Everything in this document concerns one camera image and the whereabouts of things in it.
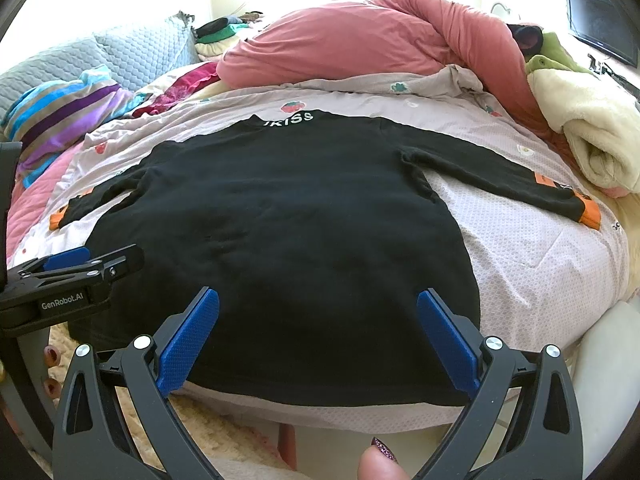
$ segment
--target silver screw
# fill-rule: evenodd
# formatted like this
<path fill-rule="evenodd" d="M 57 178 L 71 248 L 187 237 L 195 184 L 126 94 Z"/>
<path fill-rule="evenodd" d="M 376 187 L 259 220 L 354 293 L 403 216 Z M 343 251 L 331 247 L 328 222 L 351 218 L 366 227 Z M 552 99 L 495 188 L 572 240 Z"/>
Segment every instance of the silver screw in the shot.
<path fill-rule="evenodd" d="M 500 338 L 488 337 L 484 342 L 491 350 L 499 350 L 502 348 L 502 340 Z"/>
<path fill-rule="evenodd" d="M 135 346 L 138 350 L 145 349 L 151 344 L 151 338 L 148 335 L 141 335 L 136 338 L 133 342 L 133 346 Z"/>
<path fill-rule="evenodd" d="M 547 346 L 546 353 L 548 353 L 551 357 L 560 357 L 560 349 L 556 345 Z"/>
<path fill-rule="evenodd" d="M 78 357 L 84 357 L 91 351 L 91 347 L 89 345 L 80 345 L 76 348 L 76 355 Z"/>

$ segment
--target wall-mounted tv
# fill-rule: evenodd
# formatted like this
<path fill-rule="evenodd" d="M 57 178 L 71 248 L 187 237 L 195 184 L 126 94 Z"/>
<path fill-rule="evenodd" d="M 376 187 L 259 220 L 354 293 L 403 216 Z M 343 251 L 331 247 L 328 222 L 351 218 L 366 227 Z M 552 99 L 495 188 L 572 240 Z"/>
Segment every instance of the wall-mounted tv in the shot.
<path fill-rule="evenodd" d="M 610 0 L 566 0 L 569 32 L 625 64 L 638 66 L 638 45 Z"/>

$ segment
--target quilted headboard cover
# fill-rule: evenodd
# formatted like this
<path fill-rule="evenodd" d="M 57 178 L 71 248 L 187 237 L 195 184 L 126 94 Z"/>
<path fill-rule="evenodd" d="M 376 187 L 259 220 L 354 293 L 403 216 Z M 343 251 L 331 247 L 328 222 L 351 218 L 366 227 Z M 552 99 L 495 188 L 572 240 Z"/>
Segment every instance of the quilted headboard cover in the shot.
<path fill-rule="evenodd" d="M 43 82 L 78 78 L 105 64 L 124 88 L 135 91 L 165 72 L 198 63 L 193 16 L 183 12 L 146 25 L 124 25 L 95 32 L 42 51 L 0 74 L 0 117 L 11 104 Z"/>

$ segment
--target human thumb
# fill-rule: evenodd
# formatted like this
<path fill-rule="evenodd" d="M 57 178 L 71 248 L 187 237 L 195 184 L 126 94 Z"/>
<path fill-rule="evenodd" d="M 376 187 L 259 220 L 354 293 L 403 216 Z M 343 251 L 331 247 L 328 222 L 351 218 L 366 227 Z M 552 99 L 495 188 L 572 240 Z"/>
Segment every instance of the human thumb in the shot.
<path fill-rule="evenodd" d="M 374 438 L 360 457 L 358 480 L 409 480 L 391 450 Z"/>

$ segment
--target green folded cloth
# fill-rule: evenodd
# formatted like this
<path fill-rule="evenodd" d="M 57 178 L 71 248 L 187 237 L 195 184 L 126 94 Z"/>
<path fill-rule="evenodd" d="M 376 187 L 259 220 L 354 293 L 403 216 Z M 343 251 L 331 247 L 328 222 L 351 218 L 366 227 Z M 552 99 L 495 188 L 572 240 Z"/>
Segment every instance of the green folded cloth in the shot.
<path fill-rule="evenodd" d="M 234 36 L 236 34 L 236 30 L 240 28 L 249 28 L 249 25 L 246 23 L 232 23 L 213 34 L 200 38 L 196 43 L 216 43 L 217 41 L 226 40 L 226 38 Z"/>
<path fill-rule="evenodd" d="M 534 70 L 541 68 L 555 68 L 556 70 L 571 70 L 572 72 L 585 72 L 590 74 L 590 70 L 580 66 L 574 58 L 564 49 L 558 40 L 558 35 L 554 32 L 544 32 L 544 40 L 540 54 L 525 58 L 527 75 Z"/>

